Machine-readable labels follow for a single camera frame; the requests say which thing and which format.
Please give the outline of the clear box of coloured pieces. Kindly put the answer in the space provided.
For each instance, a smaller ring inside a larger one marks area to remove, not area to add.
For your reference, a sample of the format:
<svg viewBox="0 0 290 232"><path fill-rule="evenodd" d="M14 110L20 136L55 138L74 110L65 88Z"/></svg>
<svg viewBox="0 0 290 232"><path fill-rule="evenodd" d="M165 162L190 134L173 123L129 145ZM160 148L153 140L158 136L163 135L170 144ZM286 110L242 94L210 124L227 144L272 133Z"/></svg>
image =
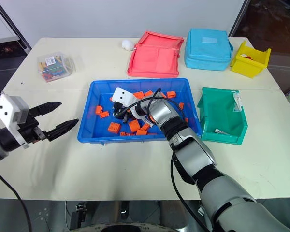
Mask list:
<svg viewBox="0 0 290 232"><path fill-rule="evenodd" d="M75 65L70 56L54 52L37 57L37 70L45 82L52 82L70 76Z"/></svg>

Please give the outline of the white label on green bin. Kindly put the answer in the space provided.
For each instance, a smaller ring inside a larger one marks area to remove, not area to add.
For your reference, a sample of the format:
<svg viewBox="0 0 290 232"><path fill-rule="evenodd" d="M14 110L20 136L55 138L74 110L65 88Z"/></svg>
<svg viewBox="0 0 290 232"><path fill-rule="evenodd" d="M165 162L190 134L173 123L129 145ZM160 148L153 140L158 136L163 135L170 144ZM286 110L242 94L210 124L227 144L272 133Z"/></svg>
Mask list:
<svg viewBox="0 0 290 232"><path fill-rule="evenodd" d="M242 104L242 98L239 92L233 91L233 99L234 99L234 108L233 110L235 112L241 112L243 111L243 104Z"/></svg>

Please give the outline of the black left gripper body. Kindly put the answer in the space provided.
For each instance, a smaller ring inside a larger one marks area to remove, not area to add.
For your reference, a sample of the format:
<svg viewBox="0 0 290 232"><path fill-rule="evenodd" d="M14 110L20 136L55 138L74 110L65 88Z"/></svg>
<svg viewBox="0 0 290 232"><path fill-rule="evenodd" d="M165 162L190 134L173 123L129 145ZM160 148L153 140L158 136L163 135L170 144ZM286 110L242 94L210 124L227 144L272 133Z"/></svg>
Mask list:
<svg viewBox="0 0 290 232"><path fill-rule="evenodd" d="M18 132L28 144L34 144L47 138L46 131L39 128L39 122L36 119L37 116L41 115L38 112L29 112L26 121L18 124Z"/></svg>

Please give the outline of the yellow plastic bin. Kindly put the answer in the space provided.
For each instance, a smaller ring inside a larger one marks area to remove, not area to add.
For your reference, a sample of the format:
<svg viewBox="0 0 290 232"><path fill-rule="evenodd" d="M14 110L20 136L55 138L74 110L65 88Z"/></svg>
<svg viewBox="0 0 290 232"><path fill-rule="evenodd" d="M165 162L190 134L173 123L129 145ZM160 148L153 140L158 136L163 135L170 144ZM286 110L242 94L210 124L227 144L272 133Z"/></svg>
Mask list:
<svg viewBox="0 0 290 232"><path fill-rule="evenodd" d="M246 41L241 43L230 63L230 67L233 72L253 79L267 68L272 50L268 48L266 51L259 51L248 47L246 43ZM240 56L241 54L247 54L254 60L243 58Z"/></svg>

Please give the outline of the white round object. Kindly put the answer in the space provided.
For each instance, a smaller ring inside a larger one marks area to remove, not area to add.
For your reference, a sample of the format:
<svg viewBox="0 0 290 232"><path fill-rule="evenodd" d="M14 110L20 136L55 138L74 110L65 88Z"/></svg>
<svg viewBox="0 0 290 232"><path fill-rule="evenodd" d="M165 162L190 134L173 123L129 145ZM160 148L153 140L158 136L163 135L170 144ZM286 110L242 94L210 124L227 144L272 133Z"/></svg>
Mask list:
<svg viewBox="0 0 290 232"><path fill-rule="evenodd" d="M135 44L131 40L124 39L121 42L121 47L126 51L133 51L135 49Z"/></svg>

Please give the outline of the black slanted pole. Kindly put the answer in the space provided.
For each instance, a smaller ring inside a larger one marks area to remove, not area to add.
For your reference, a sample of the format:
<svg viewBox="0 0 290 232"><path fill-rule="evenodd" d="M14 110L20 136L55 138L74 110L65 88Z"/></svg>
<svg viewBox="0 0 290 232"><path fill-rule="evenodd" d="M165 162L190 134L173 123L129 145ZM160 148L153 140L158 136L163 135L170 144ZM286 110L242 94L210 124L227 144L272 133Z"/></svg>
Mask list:
<svg viewBox="0 0 290 232"><path fill-rule="evenodd" d="M26 54L31 51L30 44L0 5L0 43L7 42L18 42Z"/></svg>

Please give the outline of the pink fabric case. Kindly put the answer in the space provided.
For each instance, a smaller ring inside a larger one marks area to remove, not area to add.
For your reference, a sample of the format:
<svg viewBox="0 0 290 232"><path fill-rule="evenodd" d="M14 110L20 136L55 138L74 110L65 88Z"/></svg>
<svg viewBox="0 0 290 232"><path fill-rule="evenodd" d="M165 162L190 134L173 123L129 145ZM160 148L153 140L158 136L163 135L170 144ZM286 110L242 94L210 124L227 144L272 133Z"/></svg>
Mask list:
<svg viewBox="0 0 290 232"><path fill-rule="evenodd" d="M178 58L184 38L145 31L130 57L127 75L148 78L177 78Z"/></svg>

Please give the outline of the light blue fabric bag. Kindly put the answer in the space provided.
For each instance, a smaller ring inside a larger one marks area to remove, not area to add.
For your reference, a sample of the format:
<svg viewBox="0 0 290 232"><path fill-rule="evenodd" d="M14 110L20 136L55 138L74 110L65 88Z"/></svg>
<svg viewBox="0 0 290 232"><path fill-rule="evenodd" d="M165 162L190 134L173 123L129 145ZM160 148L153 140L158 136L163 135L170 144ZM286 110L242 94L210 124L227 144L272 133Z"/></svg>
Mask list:
<svg viewBox="0 0 290 232"><path fill-rule="evenodd" d="M233 46L226 31L191 29L187 36L184 62L186 67L223 71L232 58Z"/></svg>

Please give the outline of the dark panel frame post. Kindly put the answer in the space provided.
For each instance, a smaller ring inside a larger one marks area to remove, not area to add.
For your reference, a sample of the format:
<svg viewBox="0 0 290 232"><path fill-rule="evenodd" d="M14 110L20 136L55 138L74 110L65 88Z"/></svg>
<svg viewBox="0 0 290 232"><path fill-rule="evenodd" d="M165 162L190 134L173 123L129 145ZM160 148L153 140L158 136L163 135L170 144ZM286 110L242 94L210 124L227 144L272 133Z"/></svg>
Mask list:
<svg viewBox="0 0 290 232"><path fill-rule="evenodd" d="M247 11L247 8L250 4L251 0L244 0L243 4L242 4L242 7L237 15L237 18L232 26L232 29L230 30L230 33L229 33L229 37L233 37Z"/></svg>

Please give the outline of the green plastic bin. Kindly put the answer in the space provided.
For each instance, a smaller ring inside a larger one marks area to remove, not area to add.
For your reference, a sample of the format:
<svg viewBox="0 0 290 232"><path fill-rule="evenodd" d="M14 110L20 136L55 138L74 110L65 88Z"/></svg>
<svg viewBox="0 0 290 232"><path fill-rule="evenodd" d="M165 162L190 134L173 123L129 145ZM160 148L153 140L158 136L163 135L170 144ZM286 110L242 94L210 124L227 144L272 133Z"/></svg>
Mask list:
<svg viewBox="0 0 290 232"><path fill-rule="evenodd" d="M200 111L200 124L203 129L202 140L241 145L248 122L245 111L235 112L232 89L204 87L197 107ZM229 135L215 133L218 128Z"/></svg>

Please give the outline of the blue plastic bin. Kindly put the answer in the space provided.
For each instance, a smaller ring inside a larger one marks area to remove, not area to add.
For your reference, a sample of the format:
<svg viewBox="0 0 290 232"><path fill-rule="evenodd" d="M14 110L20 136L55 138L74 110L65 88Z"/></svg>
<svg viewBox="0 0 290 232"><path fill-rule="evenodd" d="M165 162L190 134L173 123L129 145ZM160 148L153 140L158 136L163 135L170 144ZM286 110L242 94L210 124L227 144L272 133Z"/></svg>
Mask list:
<svg viewBox="0 0 290 232"><path fill-rule="evenodd" d="M98 80L90 84L87 101L84 108L82 121L80 123L78 141L81 143L106 144L124 142L147 142L164 141L164 134L153 126L148 130L148 135L143 136L120 136L120 132L132 133L128 124L113 116L113 102L110 100L115 89L120 87L131 93L156 91L158 88L163 93L174 90L176 97L172 100L176 103L183 102L184 108L178 113L188 118L188 125L201 137L202 127L197 116L195 103L190 89L189 81L186 78L171 79L134 79L134 80ZM109 116L100 118L95 114L95 107L101 105L103 111L108 111ZM111 122L121 125L118 134L110 133L107 129Z"/></svg>

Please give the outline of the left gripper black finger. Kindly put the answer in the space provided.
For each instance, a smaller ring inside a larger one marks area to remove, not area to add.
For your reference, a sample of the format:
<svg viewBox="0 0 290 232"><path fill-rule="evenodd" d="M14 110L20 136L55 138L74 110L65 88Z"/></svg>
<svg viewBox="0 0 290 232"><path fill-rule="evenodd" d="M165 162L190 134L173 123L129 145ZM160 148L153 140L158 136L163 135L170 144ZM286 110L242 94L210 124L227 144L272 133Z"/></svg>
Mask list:
<svg viewBox="0 0 290 232"><path fill-rule="evenodd" d="M61 102L47 102L36 107L29 109L29 116L28 118L35 118L37 116L43 116L54 111L56 108L61 106Z"/></svg>
<svg viewBox="0 0 290 232"><path fill-rule="evenodd" d="M53 130L45 131L44 135L51 142L69 132L78 123L78 121L79 119L65 121L57 125Z"/></svg>

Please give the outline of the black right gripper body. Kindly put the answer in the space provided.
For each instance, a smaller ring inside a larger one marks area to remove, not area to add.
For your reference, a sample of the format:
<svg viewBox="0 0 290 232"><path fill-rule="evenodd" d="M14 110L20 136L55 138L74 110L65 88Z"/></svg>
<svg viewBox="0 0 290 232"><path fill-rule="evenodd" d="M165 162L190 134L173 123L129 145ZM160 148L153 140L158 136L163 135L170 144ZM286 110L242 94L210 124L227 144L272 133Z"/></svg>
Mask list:
<svg viewBox="0 0 290 232"><path fill-rule="evenodd" d="M115 112L120 112L120 114L123 116L125 115L125 113L127 114L130 113L129 109L127 109L125 106L123 106L122 103L119 103L117 101L114 103L113 108Z"/></svg>

